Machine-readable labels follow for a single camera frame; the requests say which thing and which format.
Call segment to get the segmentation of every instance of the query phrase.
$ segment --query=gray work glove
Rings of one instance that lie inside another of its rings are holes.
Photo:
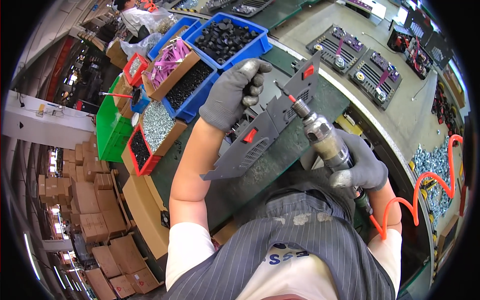
[[[229,132],[244,110],[258,103],[258,95],[264,90],[263,73],[271,70],[272,65],[266,61],[245,59],[225,71],[200,107],[202,119]]]
[[[333,188],[359,186],[369,191],[378,191],[384,187],[388,169],[375,157],[367,143],[358,135],[335,130],[347,145],[355,165],[349,170],[333,173],[328,179],[330,185]]]

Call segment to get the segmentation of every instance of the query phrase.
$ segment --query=air screwdriver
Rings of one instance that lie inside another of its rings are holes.
[[[310,146],[324,161],[330,174],[353,167],[353,159],[348,152],[347,145],[337,135],[333,124],[325,116],[311,111],[302,99],[295,99],[277,80],[274,80],[274,83],[293,102],[292,109],[302,119],[303,132],[309,140]],[[344,188],[344,190],[367,217],[373,214],[367,193],[361,187]]]

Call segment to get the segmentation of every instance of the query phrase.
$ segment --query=worker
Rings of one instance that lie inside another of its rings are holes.
[[[153,12],[141,10],[136,7],[135,0],[115,0],[113,4],[120,12],[120,17],[127,29],[136,37],[134,42],[139,42],[148,33],[152,33],[153,26],[169,15],[168,11],[161,7]],[[148,32],[142,32],[142,30],[145,30],[141,29],[142,26],[145,26]]]
[[[204,200],[210,182],[199,175],[213,168],[225,133],[245,109],[242,98],[258,101],[263,73],[271,70],[258,59],[241,61],[219,77],[200,107],[170,192],[165,299],[396,299],[399,204],[390,209],[386,239],[372,235],[367,245],[352,226],[348,205],[329,192],[362,187],[382,225],[386,204],[395,197],[388,170],[359,136],[341,130],[337,132],[350,150],[353,168],[325,178],[328,186],[304,181],[279,189],[215,251]]]

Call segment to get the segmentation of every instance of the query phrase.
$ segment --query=red rocker switch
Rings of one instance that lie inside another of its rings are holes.
[[[253,142],[253,137],[257,134],[258,130],[253,128],[244,138],[243,141],[247,143]]]
[[[305,72],[302,73],[301,75],[301,79],[302,80],[305,80],[308,76],[310,75],[313,75],[313,72],[315,71],[315,68],[313,67],[313,65],[310,65],[310,67],[308,67]]]

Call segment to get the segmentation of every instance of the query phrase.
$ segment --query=green plastic tray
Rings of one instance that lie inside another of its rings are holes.
[[[120,77],[109,89],[112,93]],[[96,138],[100,160],[122,163],[121,154],[133,132],[130,119],[120,115],[112,96],[105,96],[96,115]]]

